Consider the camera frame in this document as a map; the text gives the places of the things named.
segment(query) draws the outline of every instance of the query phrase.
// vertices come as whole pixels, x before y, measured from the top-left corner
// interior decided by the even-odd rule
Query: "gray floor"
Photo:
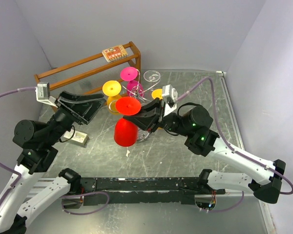
[[[234,145],[238,139],[230,117],[222,82],[216,73],[160,71],[161,88],[171,84],[179,95],[205,76],[211,76],[215,82],[216,105],[220,125],[226,138]],[[181,103],[195,102],[208,109],[211,116],[211,91],[208,81],[204,82]],[[192,107],[184,107],[185,113]],[[54,112],[44,106],[40,121],[48,121]],[[114,126],[120,116],[112,115],[107,107],[102,108],[89,125],[76,126],[77,130],[88,133],[90,140],[86,148],[70,143],[57,143],[59,153],[45,177],[56,177],[60,170],[69,167],[83,177],[153,177],[153,176],[198,176],[202,169],[222,172],[238,172],[235,168],[214,159],[192,154],[184,145],[182,136],[170,136],[164,130],[158,130],[142,143],[132,147],[118,146],[113,139]]]

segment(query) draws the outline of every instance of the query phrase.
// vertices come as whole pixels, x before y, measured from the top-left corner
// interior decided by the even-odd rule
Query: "book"
[[[122,45],[102,50],[102,54],[107,62],[113,62],[128,56],[126,49]]]

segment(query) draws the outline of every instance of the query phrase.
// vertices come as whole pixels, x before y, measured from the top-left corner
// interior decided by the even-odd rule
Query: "wooden frame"
[[[122,58],[122,59],[114,61],[114,62],[109,62],[109,63],[107,63],[107,64],[105,64],[105,65],[103,65],[101,67],[97,67],[97,68],[94,68],[94,69],[92,69],[90,71],[86,71],[86,72],[83,72],[81,74],[75,75],[73,77],[69,77],[69,78],[61,80],[59,82],[50,84],[50,90],[55,90],[57,88],[60,88],[60,87],[63,87],[65,85],[71,84],[73,82],[79,81],[79,80],[81,80],[83,78],[86,78],[88,76],[92,76],[92,75],[94,75],[96,73],[102,72],[104,70],[110,69],[112,67],[115,67],[117,65],[120,65],[120,64],[123,64],[123,63],[126,63],[126,62],[128,62],[128,64],[130,66],[135,67],[136,69],[138,69],[141,72],[141,54],[140,54],[139,49],[136,47],[136,45],[132,41],[130,41],[129,43],[123,45],[123,47],[124,48],[130,48],[132,50],[132,52],[133,52],[133,55],[125,57],[125,58]],[[82,60],[67,64],[67,65],[62,66],[62,67],[52,69],[50,71],[47,71],[47,72],[44,72],[44,73],[41,73],[41,74],[38,74],[38,75],[35,74],[34,77],[35,77],[36,82],[39,83],[39,82],[43,81],[43,78],[45,78],[45,77],[48,77],[48,76],[56,74],[58,72],[62,72],[62,71],[67,70],[69,68],[76,67],[78,65],[81,65],[81,64],[84,64],[86,62],[89,62],[89,61],[92,61],[92,60],[95,60],[95,59],[99,59],[99,58],[102,58],[102,57],[103,57],[103,54],[99,53],[99,54],[84,58]],[[93,93],[96,93],[96,92],[98,92],[100,90],[102,90],[102,87],[97,87],[97,88],[95,88],[93,90],[90,90],[90,91],[84,93],[84,94],[93,94]]]

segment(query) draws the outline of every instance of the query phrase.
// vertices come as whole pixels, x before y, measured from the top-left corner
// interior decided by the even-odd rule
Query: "gray wall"
[[[51,65],[132,40],[144,69],[227,70],[265,0],[16,0]]]
[[[0,0],[0,93],[34,86],[34,74],[49,64],[13,0]],[[34,92],[13,94],[0,99],[0,161],[14,167],[21,153],[12,142],[14,127],[22,119],[37,119],[41,105]],[[0,193],[10,173],[0,168]]]
[[[293,181],[293,0],[266,2],[227,75],[245,148],[286,161]],[[293,195],[270,208],[278,233],[293,233]]]

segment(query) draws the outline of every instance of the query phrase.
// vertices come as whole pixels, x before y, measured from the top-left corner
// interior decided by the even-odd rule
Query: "gray tabletop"
[[[216,105],[220,125],[226,138],[237,146],[239,134],[232,118],[232,110],[223,78],[216,73],[199,71],[160,71],[159,87],[171,84],[181,95],[205,76],[215,82]],[[182,101],[202,104],[211,116],[211,91],[205,82],[193,94]],[[182,109],[182,113],[191,107]],[[44,106],[41,121],[48,121],[53,111]],[[114,127],[120,116],[101,109],[92,122],[76,129],[90,135],[86,148],[70,143],[57,143],[59,153],[45,174],[56,177],[60,170],[69,167],[83,177],[153,177],[153,176],[198,176],[202,169],[222,172],[238,172],[233,167],[212,158],[192,154],[184,145],[182,136],[170,136],[158,130],[144,142],[132,147],[118,146],[113,139]],[[227,208],[240,199],[219,197],[215,209]],[[81,207],[75,212],[89,212],[98,206]],[[267,233],[260,205],[256,198],[247,196],[234,210],[219,214],[199,212],[194,205],[179,203],[155,204],[110,204],[104,210],[87,215],[74,216],[62,212],[60,201],[47,208],[29,227],[28,234],[181,234],[181,233],[224,233],[261,234]]]

